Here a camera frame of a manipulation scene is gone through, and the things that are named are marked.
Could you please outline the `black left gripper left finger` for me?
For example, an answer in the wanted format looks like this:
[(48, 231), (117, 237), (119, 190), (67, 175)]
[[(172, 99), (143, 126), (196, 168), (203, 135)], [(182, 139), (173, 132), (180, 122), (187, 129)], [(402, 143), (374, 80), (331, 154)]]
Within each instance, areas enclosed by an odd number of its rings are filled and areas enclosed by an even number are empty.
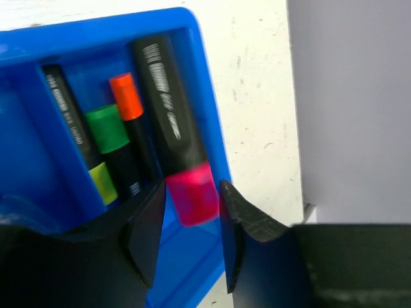
[(2, 307), (144, 307), (166, 203), (156, 181), (64, 234), (1, 227)]

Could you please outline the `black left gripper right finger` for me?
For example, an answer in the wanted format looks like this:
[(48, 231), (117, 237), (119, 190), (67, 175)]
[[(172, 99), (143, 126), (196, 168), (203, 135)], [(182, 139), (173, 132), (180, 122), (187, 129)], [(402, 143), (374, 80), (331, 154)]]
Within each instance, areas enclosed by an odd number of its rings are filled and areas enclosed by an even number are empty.
[(286, 226), (220, 182), (235, 307), (409, 307), (410, 225)]

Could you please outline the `pink cap black highlighter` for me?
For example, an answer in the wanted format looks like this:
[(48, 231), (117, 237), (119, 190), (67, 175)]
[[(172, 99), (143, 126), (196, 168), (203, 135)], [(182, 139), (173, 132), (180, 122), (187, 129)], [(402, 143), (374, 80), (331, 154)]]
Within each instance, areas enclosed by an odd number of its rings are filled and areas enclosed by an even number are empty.
[(177, 216), (194, 227), (218, 216), (218, 193), (204, 143), (165, 35), (132, 43), (153, 145)]

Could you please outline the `green cap black highlighter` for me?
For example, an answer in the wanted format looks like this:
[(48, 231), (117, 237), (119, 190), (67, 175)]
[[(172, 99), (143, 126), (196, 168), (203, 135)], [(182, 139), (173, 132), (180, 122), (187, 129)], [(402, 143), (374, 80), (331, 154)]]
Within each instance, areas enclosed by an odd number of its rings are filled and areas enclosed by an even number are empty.
[(144, 183), (117, 106), (105, 105), (85, 116), (119, 199), (131, 199)]

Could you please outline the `orange cap black highlighter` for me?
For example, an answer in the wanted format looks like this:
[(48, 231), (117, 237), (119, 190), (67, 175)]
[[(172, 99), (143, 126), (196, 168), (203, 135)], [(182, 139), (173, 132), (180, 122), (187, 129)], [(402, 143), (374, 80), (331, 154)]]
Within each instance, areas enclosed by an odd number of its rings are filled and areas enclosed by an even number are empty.
[(142, 176), (150, 183), (160, 177), (161, 172), (133, 76), (131, 73), (123, 73), (110, 78), (109, 84)]

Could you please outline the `yellow cap black highlighter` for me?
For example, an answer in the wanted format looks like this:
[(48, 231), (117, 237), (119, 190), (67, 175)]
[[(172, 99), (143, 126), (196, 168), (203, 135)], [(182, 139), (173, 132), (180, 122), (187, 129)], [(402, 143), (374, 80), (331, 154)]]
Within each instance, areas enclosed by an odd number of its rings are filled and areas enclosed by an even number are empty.
[(118, 199), (118, 193), (67, 78), (61, 66), (57, 64), (45, 65), (42, 71), (73, 140), (82, 154), (88, 173), (104, 205), (108, 207)]

